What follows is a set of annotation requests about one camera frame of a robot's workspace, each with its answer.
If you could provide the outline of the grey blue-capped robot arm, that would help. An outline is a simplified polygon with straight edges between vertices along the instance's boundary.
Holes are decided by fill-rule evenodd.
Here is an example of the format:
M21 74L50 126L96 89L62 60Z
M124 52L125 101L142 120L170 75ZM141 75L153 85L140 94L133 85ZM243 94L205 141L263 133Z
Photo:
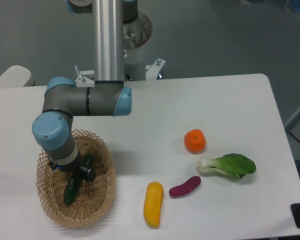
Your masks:
M36 142L49 166L74 172L93 182L96 172L86 166L72 136L75 116L127 116L132 111L132 90L124 85L123 25L138 16L135 0L68 0L70 11L92 13L95 30L94 84L78 87L68 78L52 78L44 94L42 113L32 124Z

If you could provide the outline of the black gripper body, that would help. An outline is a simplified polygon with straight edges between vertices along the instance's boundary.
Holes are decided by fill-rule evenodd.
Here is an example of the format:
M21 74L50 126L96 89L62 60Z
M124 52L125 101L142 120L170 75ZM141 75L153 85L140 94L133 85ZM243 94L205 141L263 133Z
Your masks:
M77 153L76 155L69 155L65 158L49 158L49 160L56 165L56 168L61 172L72 172L80 168L82 163L82 155Z

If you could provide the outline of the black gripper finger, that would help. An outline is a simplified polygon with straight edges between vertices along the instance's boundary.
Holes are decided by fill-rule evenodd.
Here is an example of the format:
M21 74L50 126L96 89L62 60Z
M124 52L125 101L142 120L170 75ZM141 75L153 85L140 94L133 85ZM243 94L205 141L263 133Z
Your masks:
M81 166L78 170L78 174L87 183L93 183L96 179L96 171L93 168L88 168L88 167L85 167L85 166Z

